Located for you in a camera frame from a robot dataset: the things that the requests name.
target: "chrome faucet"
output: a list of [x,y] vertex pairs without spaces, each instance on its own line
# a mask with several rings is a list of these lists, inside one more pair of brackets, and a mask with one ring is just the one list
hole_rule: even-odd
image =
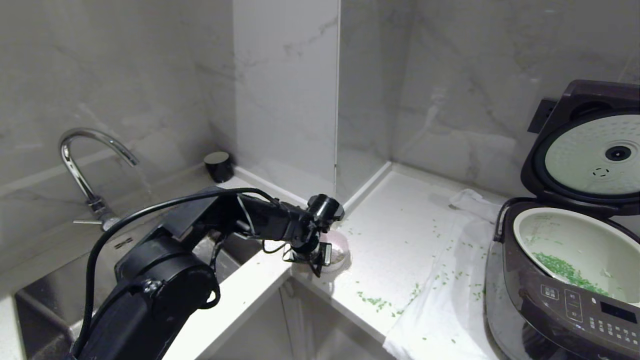
[[65,164],[71,176],[73,176],[74,180],[80,186],[80,190],[86,197],[86,203],[91,208],[93,216],[97,219],[97,221],[91,220],[76,220],[74,223],[77,224],[99,224],[102,227],[102,231],[107,231],[113,224],[119,221],[119,217],[117,217],[113,211],[107,205],[107,202],[100,196],[97,195],[91,189],[89,183],[87,183],[84,175],[80,172],[76,162],[71,157],[71,151],[69,149],[69,145],[76,138],[89,138],[97,140],[104,145],[110,147],[116,154],[120,155],[130,166],[135,166],[138,164],[138,159],[134,154],[131,153],[120,143],[118,140],[115,140],[111,136],[103,133],[102,131],[88,129],[86,127],[77,127],[75,129],[71,129],[66,131],[60,137],[60,156],[62,157],[62,162]]

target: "rice cooker control panel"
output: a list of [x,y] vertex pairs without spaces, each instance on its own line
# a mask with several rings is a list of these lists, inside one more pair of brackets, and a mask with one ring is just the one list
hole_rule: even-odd
[[574,286],[568,288],[548,277],[538,283],[537,298],[578,329],[622,347],[640,349],[640,309],[633,305]]

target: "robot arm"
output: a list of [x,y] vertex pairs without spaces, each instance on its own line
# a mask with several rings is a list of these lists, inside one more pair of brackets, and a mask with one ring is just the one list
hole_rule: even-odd
[[[344,216],[342,206],[316,195],[307,209],[247,195],[187,202],[131,249],[115,267],[117,286],[93,316],[86,344],[67,360],[157,360],[189,316],[220,301],[215,256],[232,233],[286,241],[290,261],[308,263],[319,276],[331,247],[319,241]],[[210,264],[191,251],[207,234],[218,242]],[[212,293],[213,300],[207,301]]]

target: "white countertop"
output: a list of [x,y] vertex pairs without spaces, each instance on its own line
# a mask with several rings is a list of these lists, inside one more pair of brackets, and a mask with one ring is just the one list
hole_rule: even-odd
[[[256,184],[250,177],[244,178],[267,192],[274,191]],[[206,177],[200,176],[186,188],[195,192],[210,184]],[[225,183],[225,187],[240,186],[249,184],[236,178]],[[454,210],[448,207],[449,197],[464,188],[467,186],[394,165],[336,227],[349,242],[351,264],[348,268],[316,279],[305,266],[291,266],[283,262],[279,254],[260,252],[221,284],[221,301],[215,308],[197,311],[189,318],[164,358],[209,359],[290,276],[382,342],[404,307],[416,296],[434,260],[449,241],[454,217]],[[480,193],[488,200],[502,200]],[[22,270],[28,269],[28,265],[21,266]],[[23,275],[18,269],[0,277],[0,290],[9,294],[0,300],[1,359],[24,356],[11,295],[54,270],[54,265],[41,266],[41,274],[30,271]],[[21,275],[19,280],[6,278]]]

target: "sink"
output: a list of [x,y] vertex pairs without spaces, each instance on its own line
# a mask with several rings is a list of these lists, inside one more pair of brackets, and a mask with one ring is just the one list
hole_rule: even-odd
[[[112,239],[100,252],[96,266],[95,308],[102,305],[116,285],[113,267],[154,227],[140,225]],[[260,251],[256,240],[231,236],[216,262],[218,281],[223,282]],[[204,238],[194,253],[206,262],[213,242]],[[84,310],[84,278],[88,254],[44,276],[15,294],[22,342],[29,360],[62,359],[77,338]]]

